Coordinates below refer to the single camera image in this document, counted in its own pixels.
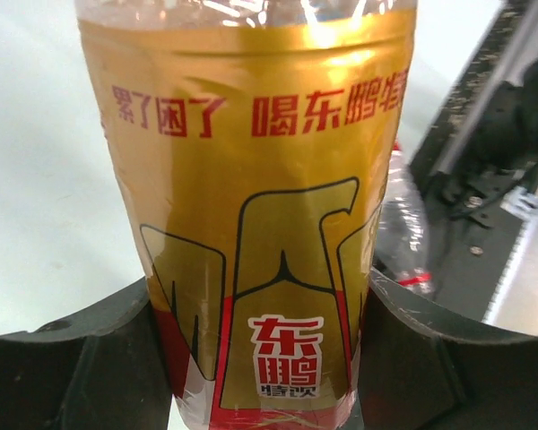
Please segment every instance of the bottle label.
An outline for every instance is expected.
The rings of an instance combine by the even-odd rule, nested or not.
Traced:
[[[80,23],[189,425],[347,418],[415,18]]]

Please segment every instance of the white surface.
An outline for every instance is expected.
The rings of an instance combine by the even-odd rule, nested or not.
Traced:
[[[399,132],[409,157],[500,1],[420,3]],[[141,276],[72,1],[0,0],[0,334],[33,331]]]
[[[501,290],[503,297],[497,299],[497,308],[492,307],[496,312],[490,315],[490,322],[538,336],[538,217],[529,222],[523,235],[527,243],[521,244],[522,261],[514,264],[512,288]]]

